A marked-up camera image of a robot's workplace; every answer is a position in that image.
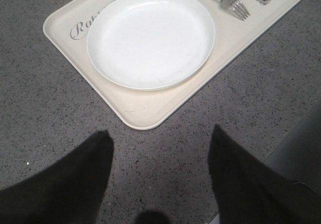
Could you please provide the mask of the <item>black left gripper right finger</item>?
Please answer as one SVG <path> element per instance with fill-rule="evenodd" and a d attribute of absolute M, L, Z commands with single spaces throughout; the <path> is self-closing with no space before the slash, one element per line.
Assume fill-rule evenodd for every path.
<path fill-rule="evenodd" d="M 215 125 L 209 174 L 220 223 L 320 223 L 320 196 L 282 177 Z"/>

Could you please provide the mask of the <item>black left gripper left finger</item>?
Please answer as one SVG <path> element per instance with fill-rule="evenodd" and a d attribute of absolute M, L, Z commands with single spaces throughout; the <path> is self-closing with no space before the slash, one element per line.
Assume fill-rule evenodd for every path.
<path fill-rule="evenodd" d="M 1 223 L 96 223 L 113 160 L 98 131 L 40 173 L 1 191 Z"/>

